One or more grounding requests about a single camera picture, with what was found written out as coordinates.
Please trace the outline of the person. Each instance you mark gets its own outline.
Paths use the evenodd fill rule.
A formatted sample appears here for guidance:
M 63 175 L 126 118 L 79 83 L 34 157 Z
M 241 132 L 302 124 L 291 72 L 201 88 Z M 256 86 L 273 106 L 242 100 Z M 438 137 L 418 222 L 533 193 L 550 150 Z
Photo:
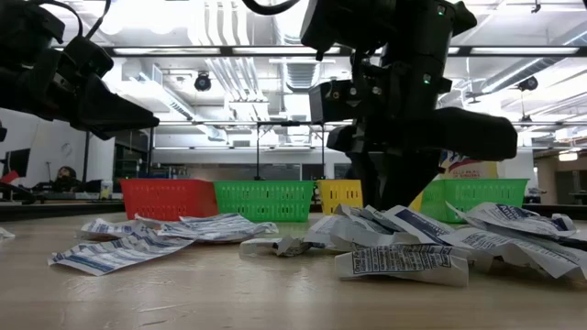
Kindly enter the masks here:
M 77 179 L 76 171 L 69 166 L 59 168 L 57 177 L 52 183 L 52 190 L 56 193 L 75 192 L 81 182 Z

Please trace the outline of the black monitor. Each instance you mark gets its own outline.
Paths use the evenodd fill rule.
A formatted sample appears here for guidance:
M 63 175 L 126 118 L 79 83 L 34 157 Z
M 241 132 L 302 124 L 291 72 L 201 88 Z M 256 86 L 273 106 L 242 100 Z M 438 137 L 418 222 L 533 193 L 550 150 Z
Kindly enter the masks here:
M 2 165 L 0 177 L 14 171 L 18 178 L 24 178 L 28 171 L 30 152 L 30 148 L 15 149 L 7 151 L 4 156 L 0 156 L 0 164 Z

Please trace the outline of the yellow plastic basket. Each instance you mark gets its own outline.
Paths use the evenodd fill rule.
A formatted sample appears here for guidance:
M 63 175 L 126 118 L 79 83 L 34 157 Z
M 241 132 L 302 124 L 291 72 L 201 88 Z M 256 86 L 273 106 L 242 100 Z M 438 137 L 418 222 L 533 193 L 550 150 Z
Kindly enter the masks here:
M 340 204 L 359 209 L 365 207 L 359 180 L 319 180 L 317 186 L 325 215 L 335 213 Z M 419 191 L 408 208 L 425 214 L 431 205 L 432 203 L 425 199 L 424 191 Z

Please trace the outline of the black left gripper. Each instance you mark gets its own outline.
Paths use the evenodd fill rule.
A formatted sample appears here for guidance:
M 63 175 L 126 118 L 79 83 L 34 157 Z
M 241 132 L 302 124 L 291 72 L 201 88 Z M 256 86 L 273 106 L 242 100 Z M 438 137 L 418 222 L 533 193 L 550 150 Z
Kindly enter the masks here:
M 150 111 L 102 81 L 114 63 L 83 33 L 61 50 L 65 24 L 44 6 L 75 10 L 57 0 L 0 0 L 0 105 L 46 120 L 58 119 L 108 140 L 123 131 L 156 127 Z

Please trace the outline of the black metal rack frame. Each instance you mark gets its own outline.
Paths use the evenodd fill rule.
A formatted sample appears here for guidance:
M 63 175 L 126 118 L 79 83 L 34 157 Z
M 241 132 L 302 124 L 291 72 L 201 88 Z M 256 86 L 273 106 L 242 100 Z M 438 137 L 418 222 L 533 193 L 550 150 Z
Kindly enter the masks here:
M 321 180 L 327 178 L 327 170 L 326 170 L 326 155 L 325 155 L 325 124 L 323 122 L 312 122 L 312 121 L 297 121 L 297 120 L 283 120 L 283 121 L 258 121 L 255 123 L 256 125 L 256 175 L 254 177 L 255 181 L 261 181 L 260 176 L 260 129 L 262 127 L 269 127 L 270 130 L 273 127 L 309 127 L 310 133 L 314 133 L 312 127 L 319 126 L 320 130 L 317 131 L 319 138 L 321 139 L 321 167 L 322 167 L 322 176 L 320 177 Z

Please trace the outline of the green plastic basket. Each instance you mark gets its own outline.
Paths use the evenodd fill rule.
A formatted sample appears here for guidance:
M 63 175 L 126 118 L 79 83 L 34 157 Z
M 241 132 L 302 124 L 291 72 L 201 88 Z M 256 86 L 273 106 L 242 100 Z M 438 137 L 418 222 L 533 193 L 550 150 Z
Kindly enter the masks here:
M 463 213 L 485 202 L 520 207 L 528 179 L 452 179 L 432 181 L 423 190 L 420 213 L 447 224 L 462 219 L 449 208 Z
M 215 181 L 218 212 L 251 222 L 306 222 L 313 181 Z

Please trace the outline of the blue striped bandage wrapper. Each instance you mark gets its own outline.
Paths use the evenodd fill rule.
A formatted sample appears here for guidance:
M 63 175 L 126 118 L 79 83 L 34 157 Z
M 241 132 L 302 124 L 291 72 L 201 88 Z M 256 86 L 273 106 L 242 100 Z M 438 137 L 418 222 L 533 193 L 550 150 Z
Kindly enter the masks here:
M 170 255 L 193 244 L 192 239 L 133 232 L 129 236 L 98 243 L 82 243 L 55 253 L 48 265 L 68 266 L 95 276 Z
M 97 218 L 92 222 L 84 224 L 76 233 L 76 236 L 83 240 L 100 241 L 114 240 L 133 234 L 144 235 L 153 233 L 152 228 L 138 220 L 111 223 L 102 218 Z
M 279 232 L 278 226 L 272 222 L 254 223 L 241 214 L 182 217 L 176 225 L 200 242 L 242 242 L 258 235 Z
M 167 237 L 191 237 L 193 232 L 187 228 L 183 222 L 167 222 L 147 217 L 134 215 L 134 219 L 140 221 L 143 225 L 153 229 L 158 236 Z

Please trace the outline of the red plastic basket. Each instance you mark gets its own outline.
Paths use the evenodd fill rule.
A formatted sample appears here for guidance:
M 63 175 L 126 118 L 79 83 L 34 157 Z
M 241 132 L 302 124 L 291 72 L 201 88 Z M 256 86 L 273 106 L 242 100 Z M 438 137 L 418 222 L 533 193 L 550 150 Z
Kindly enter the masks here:
M 127 218 L 136 215 L 160 221 L 179 221 L 181 216 L 218 214 L 211 181 L 195 179 L 124 179 L 120 182 Z

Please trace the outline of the yellow disinfecting wipes canister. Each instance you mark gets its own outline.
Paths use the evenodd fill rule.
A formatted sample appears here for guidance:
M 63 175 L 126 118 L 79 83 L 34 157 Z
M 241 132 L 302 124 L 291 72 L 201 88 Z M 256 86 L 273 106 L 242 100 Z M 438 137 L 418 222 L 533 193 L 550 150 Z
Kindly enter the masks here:
M 441 178 L 448 179 L 498 179 L 496 161 L 476 160 L 443 150 L 440 157 L 440 167 L 445 171 Z

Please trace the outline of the black overhead frame beam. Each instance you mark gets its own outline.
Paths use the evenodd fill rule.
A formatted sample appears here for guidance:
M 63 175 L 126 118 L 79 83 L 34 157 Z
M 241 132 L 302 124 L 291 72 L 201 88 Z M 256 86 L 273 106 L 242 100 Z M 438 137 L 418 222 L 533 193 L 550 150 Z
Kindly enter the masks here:
M 304 46 L 220 46 L 220 47 L 104 47 L 112 58 L 187 57 L 314 57 L 317 52 Z M 449 47 L 449 57 L 497 58 L 587 58 L 587 46 L 459 46 Z

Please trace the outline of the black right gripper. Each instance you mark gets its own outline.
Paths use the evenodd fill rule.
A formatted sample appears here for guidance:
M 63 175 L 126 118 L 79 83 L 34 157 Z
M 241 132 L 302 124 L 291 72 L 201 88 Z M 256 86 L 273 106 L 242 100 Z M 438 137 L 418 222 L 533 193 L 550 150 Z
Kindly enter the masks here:
M 335 128 L 327 146 L 348 153 L 364 206 L 383 211 L 408 206 L 441 173 L 439 154 L 387 155 L 382 186 L 381 152 L 446 149 L 497 161 L 516 156 L 517 133 L 508 119 L 458 107 L 437 108 L 438 96 L 450 87 L 443 71 L 444 62 L 432 58 L 396 60 L 384 67 L 353 64 L 350 81 L 359 94 L 379 95 L 384 108 Z

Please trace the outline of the black aluminium table frame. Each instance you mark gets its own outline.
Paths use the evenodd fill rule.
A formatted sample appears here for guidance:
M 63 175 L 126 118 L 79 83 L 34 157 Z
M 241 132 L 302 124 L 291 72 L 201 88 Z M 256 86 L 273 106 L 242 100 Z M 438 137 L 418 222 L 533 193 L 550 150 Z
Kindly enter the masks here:
M 524 209 L 540 215 L 565 214 L 573 221 L 587 223 L 587 206 L 567 204 L 525 203 Z M 45 203 L 31 205 L 0 205 L 0 222 L 31 220 L 39 218 L 76 215 L 99 215 L 125 213 L 125 207 L 118 203 Z

